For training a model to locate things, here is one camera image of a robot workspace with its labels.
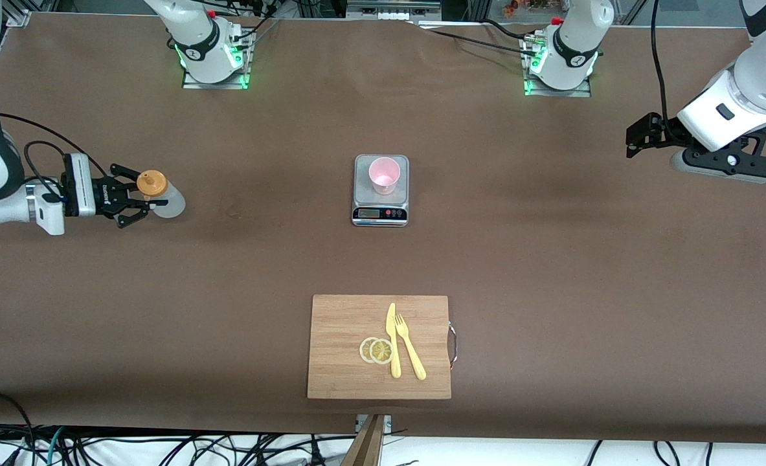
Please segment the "brown table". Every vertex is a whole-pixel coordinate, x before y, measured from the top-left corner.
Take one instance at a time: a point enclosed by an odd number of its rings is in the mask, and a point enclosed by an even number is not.
[[[525,97],[513,54],[395,21],[285,21],[248,91],[182,91],[166,38],[36,14],[3,47],[2,111],[188,201],[126,230],[0,226],[0,392],[34,422],[345,432],[386,412],[431,436],[766,442],[766,185],[625,159],[659,108],[647,29],[610,31],[589,100]],[[672,110],[747,46],[659,40]],[[351,225],[359,153],[410,157],[408,227]],[[453,398],[306,400],[313,294],[448,295]]]

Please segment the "lemon slice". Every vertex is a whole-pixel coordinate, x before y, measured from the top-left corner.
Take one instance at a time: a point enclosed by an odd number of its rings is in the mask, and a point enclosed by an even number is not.
[[[374,359],[371,359],[371,345],[376,341],[377,337],[368,337],[359,343],[359,357],[362,357],[363,361],[374,363]]]
[[[389,340],[375,340],[371,343],[371,359],[378,364],[388,364],[391,361],[391,342]]]

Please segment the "wooden cutting board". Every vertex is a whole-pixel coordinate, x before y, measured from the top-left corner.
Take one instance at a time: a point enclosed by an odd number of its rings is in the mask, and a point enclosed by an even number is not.
[[[412,369],[403,339],[397,337],[401,377],[388,364],[365,362],[359,345],[367,337],[390,340],[385,331],[389,304],[409,325],[426,380]],[[449,299],[445,296],[318,294],[311,310],[308,398],[335,400],[448,400],[451,369],[447,339]]]

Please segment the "orange lid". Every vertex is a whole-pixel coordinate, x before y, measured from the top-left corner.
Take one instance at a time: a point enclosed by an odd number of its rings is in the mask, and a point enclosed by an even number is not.
[[[158,197],[167,190],[167,178],[158,170],[147,170],[138,176],[138,191],[149,197]]]

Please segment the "scale control panel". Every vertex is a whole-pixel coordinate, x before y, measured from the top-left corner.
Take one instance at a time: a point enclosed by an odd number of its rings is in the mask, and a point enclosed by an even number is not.
[[[405,227],[409,213],[403,207],[362,206],[354,209],[351,221],[360,227]]]

